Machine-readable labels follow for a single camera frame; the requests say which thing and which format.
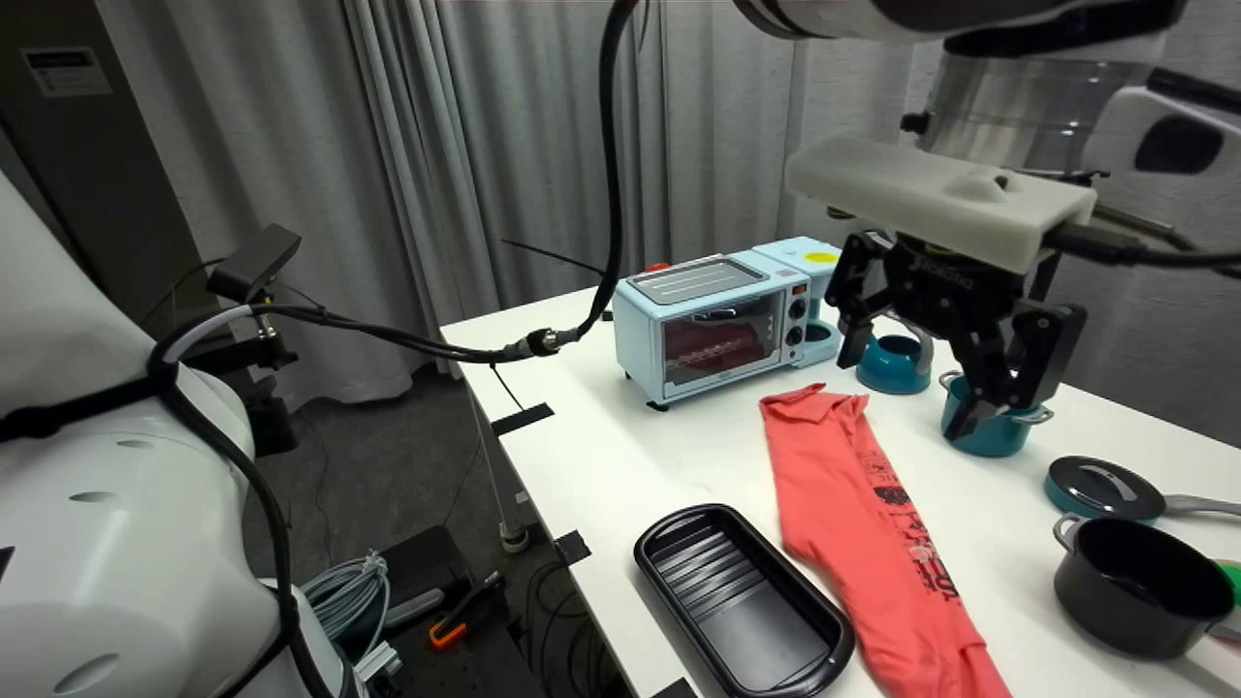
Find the toaster oven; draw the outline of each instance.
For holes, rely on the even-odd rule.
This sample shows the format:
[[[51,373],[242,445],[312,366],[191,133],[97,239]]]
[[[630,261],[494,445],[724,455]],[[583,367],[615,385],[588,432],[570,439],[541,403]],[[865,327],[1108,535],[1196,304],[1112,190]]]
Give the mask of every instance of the toaster oven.
[[[789,236],[615,283],[615,362],[652,407],[838,355],[821,295],[838,249]]]

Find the black pot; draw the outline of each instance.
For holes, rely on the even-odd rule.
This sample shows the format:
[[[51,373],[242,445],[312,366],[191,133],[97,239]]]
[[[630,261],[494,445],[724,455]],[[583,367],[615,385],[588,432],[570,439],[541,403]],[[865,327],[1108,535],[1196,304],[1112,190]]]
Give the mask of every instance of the black pot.
[[[1055,597],[1090,637],[1142,659],[1184,657],[1232,607],[1230,578],[1196,547],[1134,521],[1060,521],[1069,552]]]

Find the black tray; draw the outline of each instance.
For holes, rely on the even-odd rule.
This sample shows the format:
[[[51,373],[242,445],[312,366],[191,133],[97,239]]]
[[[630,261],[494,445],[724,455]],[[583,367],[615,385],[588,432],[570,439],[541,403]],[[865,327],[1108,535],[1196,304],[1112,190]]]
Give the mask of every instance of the black tray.
[[[817,693],[852,657],[842,607],[724,503],[665,517],[632,554],[729,693]]]

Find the red cloth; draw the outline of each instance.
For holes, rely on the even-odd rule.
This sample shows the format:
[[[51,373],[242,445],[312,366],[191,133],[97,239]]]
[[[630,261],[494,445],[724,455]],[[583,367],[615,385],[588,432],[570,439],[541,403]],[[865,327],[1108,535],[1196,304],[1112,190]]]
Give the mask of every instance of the red cloth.
[[[1007,693],[931,535],[865,424],[821,385],[765,401],[782,552],[821,571],[892,698]]]

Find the white table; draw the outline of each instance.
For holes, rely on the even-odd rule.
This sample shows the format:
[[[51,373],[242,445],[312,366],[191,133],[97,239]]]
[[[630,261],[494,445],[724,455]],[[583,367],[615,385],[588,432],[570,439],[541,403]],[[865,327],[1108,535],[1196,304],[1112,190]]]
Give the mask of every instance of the white table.
[[[445,337],[462,346],[504,346],[537,327],[573,327],[584,308],[588,295],[578,292],[445,327]],[[466,367],[466,380],[488,419],[515,411],[488,367]],[[504,380],[522,403],[553,407],[553,419],[502,442],[547,531],[583,531],[594,547],[594,554],[570,571],[632,685],[658,693],[675,677],[690,677],[700,693],[711,693],[711,681],[687,676],[678,653],[645,605],[632,542],[675,509],[721,499],[780,547],[762,394],[817,380],[831,390],[865,386],[852,373],[815,366],[652,411],[622,375],[613,327],[597,327],[583,346],[551,362],[512,366]],[[940,385],[904,401],[874,394],[870,424],[926,521],[1011,693],[1241,693],[1236,648],[1204,641],[1180,664],[1136,664],[1065,623],[1050,588],[1064,557],[1050,540],[1060,513],[1040,487],[1055,458],[1095,455],[1144,472],[1164,494],[1241,499],[1241,455],[1232,445],[1064,386],[1050,401],[1055,419],[1034,426],[1023,455],[980,461],[940,439],[940,407]],[[1241,557],[1241,529],[1184,521],[1158,521],[1158,529],[1211,557]],[[852,657],[831,693],[881,690],[865,676],[862,657]]]

